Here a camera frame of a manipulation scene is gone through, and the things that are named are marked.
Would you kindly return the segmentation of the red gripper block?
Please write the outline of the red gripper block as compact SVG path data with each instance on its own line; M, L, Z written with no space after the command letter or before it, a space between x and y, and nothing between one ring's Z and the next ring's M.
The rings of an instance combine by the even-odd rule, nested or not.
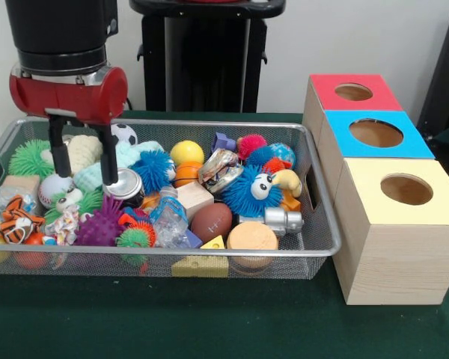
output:
M127 98L128 83L121 68L104 66L85 75L53 77L30 75L15 66L10 72L9 88L20 111L49 117L49 143L55 172L60 177L70 176L70 160L62 132L67 123L65 117L71 117L87 125L99 125L97 134L103 146L102 181L104 185L117 182L115 144L109 124L123 113Z

